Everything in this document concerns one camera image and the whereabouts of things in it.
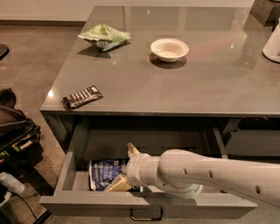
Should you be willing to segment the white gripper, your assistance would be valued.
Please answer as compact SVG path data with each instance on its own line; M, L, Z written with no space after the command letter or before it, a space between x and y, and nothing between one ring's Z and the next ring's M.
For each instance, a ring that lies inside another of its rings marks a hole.
M129 162L126 165L126 176L119 174L105 192L127 192L133 186L159 186L158 177L159 157L139 153L137 147L127 143Z

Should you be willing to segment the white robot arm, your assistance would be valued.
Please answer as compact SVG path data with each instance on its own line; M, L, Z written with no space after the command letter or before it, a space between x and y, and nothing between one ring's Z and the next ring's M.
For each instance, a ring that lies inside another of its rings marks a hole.
M280 207L280 165L214 158L179 149L159 156L140 152L128 143L125 173L108 185L107 192L154 186L180 198L196 197L211 186L245 200Z

